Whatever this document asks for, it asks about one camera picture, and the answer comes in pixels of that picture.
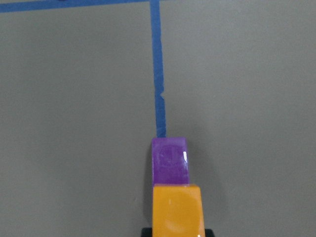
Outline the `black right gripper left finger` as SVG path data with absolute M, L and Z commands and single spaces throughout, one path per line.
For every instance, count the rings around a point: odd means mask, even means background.
M 152 237 L 152 236 L 153 236 L 152 228 L 143 228 L 141 230 L 141 237 Z

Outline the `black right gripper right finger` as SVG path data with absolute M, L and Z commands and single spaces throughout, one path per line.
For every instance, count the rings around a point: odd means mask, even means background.
M 211 229 L 205 229 L 205 237 L 215 237 L 215 234 Z

